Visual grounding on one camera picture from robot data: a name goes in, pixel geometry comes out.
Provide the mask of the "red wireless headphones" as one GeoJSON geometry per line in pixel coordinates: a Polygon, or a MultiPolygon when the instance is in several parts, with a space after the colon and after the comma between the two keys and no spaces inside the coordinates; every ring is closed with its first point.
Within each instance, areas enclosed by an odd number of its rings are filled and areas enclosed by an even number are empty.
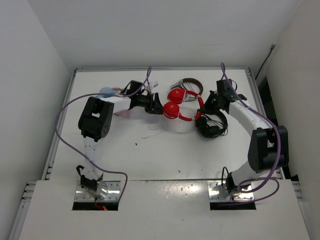
{"type": "Polygon", "coordinates": [[[198,93],[182,88],[174,88],[168,93],[168,102],[163,106],[162,109],[162,113],[167,119],[180,119],[185,122],[193,122],[201,117],[202,113],[200,111],[198,111],[194,117],[186,117],[182,115],[180,105],[185,102],[186,95],[195,97],[195,99],[198,101],[200,109],[204,106],[204,101],[198,93]]]}

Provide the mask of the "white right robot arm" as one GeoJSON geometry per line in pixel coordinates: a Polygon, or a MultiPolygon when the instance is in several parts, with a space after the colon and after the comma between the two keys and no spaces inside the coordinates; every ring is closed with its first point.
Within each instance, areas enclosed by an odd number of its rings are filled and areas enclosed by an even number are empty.
{"type": "Polygon", "coordinates": [[[217,89],[210,95],[199,112],[225,119],[223,111],[236,119],[250,136],[247,161],[237,170],[229,172],[224,187],[228,193],[236,193],[262,174],[273,172],[289,163],[288,130],[275,126],[269,119],[250,108],[243,94],[236,94],[230,79],[216,82],[217,89]]]}

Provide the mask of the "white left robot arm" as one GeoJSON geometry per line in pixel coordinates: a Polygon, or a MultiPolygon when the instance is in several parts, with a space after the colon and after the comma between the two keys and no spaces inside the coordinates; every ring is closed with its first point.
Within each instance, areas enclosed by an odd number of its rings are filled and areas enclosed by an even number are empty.
{"type": "Polygon", "coordinates": [[[98,192],[103,179],[104,171],[97,162],[102,157],[103,141],[111,129],[113,115],[135,107],[144,108],[148,114],[161,115],[163,112],[159,94],[135,80],[125,88],[104,87],[97,96],[88,98],[78,121],[87,163],[77,167],[80,183],[87,189],[98,192]]]}

